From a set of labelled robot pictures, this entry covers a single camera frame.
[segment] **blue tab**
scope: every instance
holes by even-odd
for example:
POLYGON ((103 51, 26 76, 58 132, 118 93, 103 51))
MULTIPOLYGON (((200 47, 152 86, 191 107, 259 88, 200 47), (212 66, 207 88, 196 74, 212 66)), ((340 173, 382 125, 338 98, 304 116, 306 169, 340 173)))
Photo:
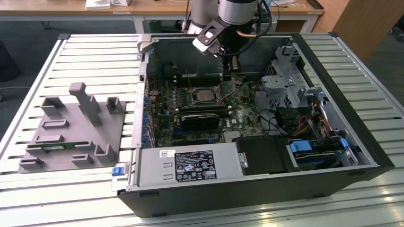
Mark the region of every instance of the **blue tab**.
POLYGON ((346 138, 342 138, 343 147, 347 149, 350 147, 348 141, 346 138))
POLYGON ((126 175, 126 167, 114 167, 112 168, 112 176, 124 176, 126 175))
POLYGON ((295 144, 291 144, 290 147, 291 147, 292 153, 295 153, 298 151, 298 148, 296 148, 295 144))
POLYGON ((296 147, 296 152, 312 150, 310 142, 307 140, 295 141, 292 142, 292 145, 296 147))

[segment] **table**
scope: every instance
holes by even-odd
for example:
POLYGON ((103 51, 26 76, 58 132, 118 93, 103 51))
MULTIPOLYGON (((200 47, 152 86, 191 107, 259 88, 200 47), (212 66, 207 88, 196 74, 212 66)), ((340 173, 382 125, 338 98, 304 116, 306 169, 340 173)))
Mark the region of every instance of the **table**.
MULTIPOLYGON (((278 21, 278 15, 282 21, 304 21, 303 25, 291 25, 287 23, 288 32, 311 32, 319 16, 324 14, 324 10, 315 9, 307 0, 298 0, 294 4, 287 4, 287 8, 272 7, 274 21, 278 21)), ((143 21, 146 20, 183 20, 186 17, 187 1, 186 0, 136 0, 135 4, 135 27, 138 33, 144 33, 143 21)))
POLYGON ((0 0, 0 21, 134 20, 130 6, 86 10, 86 0, 0 0))
MULTIPOLYGON (((404 110, 347 45, 328 34, 303 35, 396 169, 331 197, 139 218, 111 190, 112 168, 18 174, 26 145, 44 114, 44 96, 64 103, 72 82, 87 83, 98 101, 128 101, 119 161, 131 160, 131 134, 140 89, 138 34, 71 35, 60 39, 0 142, 2 226, 387 226, 404 221, 404 110)), ((314 84, 318 80, 306 68, 314 84)))
MULTIPOLYGON (((130 6, 90 11, 84 6, 86 0, 0 0, 0 21, 131 20, 136 32, 144 33, 146 20, 183 20, 187 2, 132 0, 130 6)), ((307 0, 298 0, 288 8, 272 8, 272 12, 274 20, 280 15, 280 21, 304 21, 296 25, 298 31, 311 32, 324 10, 315 9, 307 0)), ((294 32, 296 26, 287 23, 286 29, 294 32)))

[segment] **warning label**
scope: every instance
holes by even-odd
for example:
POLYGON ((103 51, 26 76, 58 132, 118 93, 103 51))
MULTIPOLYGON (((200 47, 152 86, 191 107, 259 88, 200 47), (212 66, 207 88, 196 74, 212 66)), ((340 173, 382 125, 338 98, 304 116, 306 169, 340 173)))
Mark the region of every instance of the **warning label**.
POLYGON ((211 150, 176 153, 178 182, 216 179, 214 152, 211 150))

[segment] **green motherboard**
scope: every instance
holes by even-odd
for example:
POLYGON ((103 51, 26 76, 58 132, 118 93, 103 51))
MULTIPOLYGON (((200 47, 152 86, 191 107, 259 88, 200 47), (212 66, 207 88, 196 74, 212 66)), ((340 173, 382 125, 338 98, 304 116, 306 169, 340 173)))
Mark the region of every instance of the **green motherboard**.
POLYGON ((231 142, 236 137, 263 135, 263 127, 251 103, 252 82, 232 79, 215 87, 162 86, 155 96, 156 147, 184 146, 231 142), (198 90, 216 92, 214 102, 198 102, 192 95, 198 90), (222 117, 219 127, 204 131, 183 131, 175 124, 176 109, 195 106, 227 106, 230 117, 222 117))

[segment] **aluminum profile table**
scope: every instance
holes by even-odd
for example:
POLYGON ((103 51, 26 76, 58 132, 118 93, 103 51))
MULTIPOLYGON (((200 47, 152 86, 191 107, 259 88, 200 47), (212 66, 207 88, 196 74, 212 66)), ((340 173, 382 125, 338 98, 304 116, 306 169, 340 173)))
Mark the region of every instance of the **aluminum profile table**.
POLYGON ((404 222, 404 111, 338 37, 304 35, 322 63, 396 169, 359 182, 331 197, 216 210, 162 218, 136 217, 111 190, 111 168, 22 175, 26 153, 43 115, 46 96, 67 95, 71 82, 87 83, 103 101, 128 101, 120 161, 131 158, 131 134, 139 82, 138 35, 72 35, 58 40, 0 143, 0 226, 399 226, 404 222))

